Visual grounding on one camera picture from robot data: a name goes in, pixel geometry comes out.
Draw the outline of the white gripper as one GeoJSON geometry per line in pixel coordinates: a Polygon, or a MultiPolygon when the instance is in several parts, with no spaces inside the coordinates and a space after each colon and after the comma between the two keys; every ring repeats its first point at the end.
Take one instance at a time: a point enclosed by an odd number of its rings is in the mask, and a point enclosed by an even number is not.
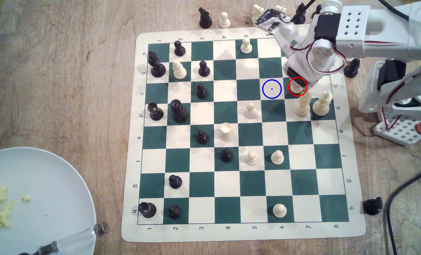
{"type": "Polygon", "coordinates": [[[327,74],[334,74],[345,67],[345,57],[326,39],[305,42],[300,48],[289,46],[290,53],[283,66],[286,75],[300,87],[310,91],[327,74]]]}

